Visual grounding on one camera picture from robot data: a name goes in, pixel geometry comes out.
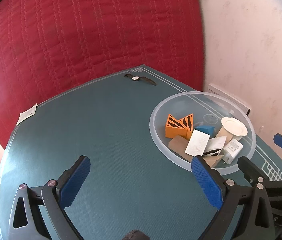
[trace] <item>green tablecloth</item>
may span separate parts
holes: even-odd
[[[132,82],[126,72],[158,85]],[[169,161],[149,132],[153,109],[190,87],[142,65],[90,81],[38,106],[11,135],[0,167],[0,239],[7,239],[12,202],[21,183],[57,179],[80,155],[91,172],[66,212],[87,239],[121,239],[139,229],[151,239],[197,239],[216,209],[196,179]],[[282,160],[259,137],[252,161],[282,179]],[[240,171],[225,176],[247,185]],[[41,208],[53,239],[58,239]],[[238,208],[225,239],[240,215]]]

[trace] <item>plastic bowl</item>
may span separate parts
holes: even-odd
[[[215,127],[215,134],[222,127],[223,117],[234,117],[240,120],[248,129],[248,134],[240,140],[243,149],[231,164],[221,160],[215,170],[221,175],[230,174],[239,170],[237,161],[241,156],[251,159],[256,149],[256,134],[251,121],[246,114],[233,102],[226,98],[206,92],[184,92],[170,96],[160,102],[153,110],[150,117],[150,133],[159,150],[176,165],[191,171],[191,163],[181,158],[168,148],[170,138],[165,137],[165,123],[168,114],[176,119],[181,119],[188,114],[194,114],[193,123],[212,125]]]

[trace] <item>orange triangular block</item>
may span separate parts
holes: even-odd
[[[171,114],[168,115],[167,122],[165,124],[165,137],[174,138],[177,135],[180,135],[186,138],[188,129],[175,119]]]
[[[190,140],[192,132],[193,132],[193,114],[189,114],[186,117],[183,117],[178,121],[187,128],[188,132],[186,135],[186,139]]]

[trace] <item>red fabric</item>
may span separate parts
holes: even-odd
[[[198,0],[3,0],[1,145],[35,103],[143,63],[202,89]]]

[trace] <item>screw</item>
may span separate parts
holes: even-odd
[[[55,179],[51,179],[51,180],[49,180],[49,181],[47,182],[47,185],[48,185],[49,187],[54,187],[55,184],[56,184],[56,180],[55,180]]]
[[[229,186],[233,186],[234,185],[234,181],[232,179],[227,179],[226,180],[226,183],[229,185]]]
[[[263,189],[263,185],[261,183],[257,184],[258,189]]]
[[[19,189],[26,189],[26,184],[25,184],[25,183],[21,184],[21,185],[19,186]]]

